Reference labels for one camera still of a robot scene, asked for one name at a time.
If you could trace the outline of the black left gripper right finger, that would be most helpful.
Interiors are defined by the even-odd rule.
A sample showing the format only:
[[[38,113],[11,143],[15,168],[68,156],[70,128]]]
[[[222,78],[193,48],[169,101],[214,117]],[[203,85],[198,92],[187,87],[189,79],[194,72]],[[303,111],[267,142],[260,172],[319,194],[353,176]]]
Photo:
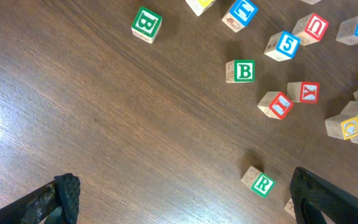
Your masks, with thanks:
[[[297,224],[358,223],[358,198],[322,179],[304,167],[297,167],[290,182]]]

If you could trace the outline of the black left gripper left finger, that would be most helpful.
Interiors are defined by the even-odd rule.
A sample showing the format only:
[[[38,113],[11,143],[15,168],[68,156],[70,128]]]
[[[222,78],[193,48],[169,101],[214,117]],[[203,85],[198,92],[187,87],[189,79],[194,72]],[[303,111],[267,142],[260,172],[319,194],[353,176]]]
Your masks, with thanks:
[[[0,223],[76,224],[80,179],[67,173],[0,209]]]

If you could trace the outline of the yellow S block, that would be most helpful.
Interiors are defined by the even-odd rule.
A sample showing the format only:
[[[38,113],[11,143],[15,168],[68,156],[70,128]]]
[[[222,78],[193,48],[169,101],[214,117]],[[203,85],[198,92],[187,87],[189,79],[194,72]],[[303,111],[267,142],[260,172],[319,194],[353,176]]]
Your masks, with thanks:
[[[292,198],[290,198],[289,201],[287,202],[287,204],[284,206],[284,210],[285,210],[288,214],[290,214],[293,218],[296,218],[295,209],[294,209],[294,204],[293,204]]]

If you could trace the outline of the green R block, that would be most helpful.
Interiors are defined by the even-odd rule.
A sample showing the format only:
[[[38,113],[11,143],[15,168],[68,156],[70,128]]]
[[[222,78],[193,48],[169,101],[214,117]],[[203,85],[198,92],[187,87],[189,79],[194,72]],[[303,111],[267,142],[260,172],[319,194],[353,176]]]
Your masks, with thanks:
[[[262,198],[266,198],[275,186],[275,181],[258,170],[254,166],[250,166],[243,175],[241,181]]]

